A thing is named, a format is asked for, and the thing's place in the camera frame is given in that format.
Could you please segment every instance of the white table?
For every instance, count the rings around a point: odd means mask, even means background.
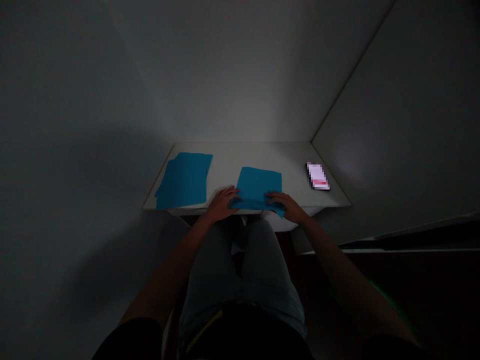
[[[333,176],[326,170],[330,191],[312,190],[307,175],[307,162],[323,164],[322,159],[309,142],[180,142],[176,143],[158,175],[143,208],[155,210],[155,192],[162,183],[167,163],[179,153],[212,154],[206,179],[205,203],[167,209],[173,215],[200,215],[204,213],[215,193],[230,185],[237,185],[242,167],[272,170],[281,173],[283,192],[289,194],[309,214],[323,208],[346,207],[349,200]],[[260,214],[276,232],[290,231],[296,224],[280,219],[272,211],[239,210],[238,215]]]

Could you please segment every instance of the folded blue fabric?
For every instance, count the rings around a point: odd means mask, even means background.
[[[280,172],[242,167],[236,187],[240,189],[238,196],[241,200],[233,199],[231,204],[233,209],[267,209],[275,211],[281,218],[284,217],[284,207],[277,203],[267,204],[270,198],[265,196],[268,192],[282,192]]]
[[[180,152],[169,160],[156,196],[156,209],[178,208],[207,201],[207,175],[213,155]]]

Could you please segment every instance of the leg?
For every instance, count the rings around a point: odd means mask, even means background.
[[[180,338],[207,322],[218,305],[233,300],[241,290],[231,256],[232,239],[214,225],[198,252],[188,279],[188,289],[180,316]]]
[[[304,308],[272,227],[261,219],[249,225],[242,236],[248,237],[242,270],[245,297],[305,337]]]
[[[259,285],[289,287],[292,284],[289,269],[269,222],[260,219],[250,224],[241,236],[248,241],[242,278]]]

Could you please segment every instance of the person's left hand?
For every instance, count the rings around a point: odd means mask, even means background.
[[[229,204],[233,198],[240,199],[237,195],[239,191],[240,189],[236,189],[235,186],[232,185],[217,192],[203,216],[208,218],[212,223],[215,223],[235,214],[239,209],[231,209],[229,208]]]

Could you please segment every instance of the phone screen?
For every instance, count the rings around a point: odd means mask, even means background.
[[[307,162],[310,186],[314,190],[330,190],[329,182],[325,176],[324,168],[317,162]]]

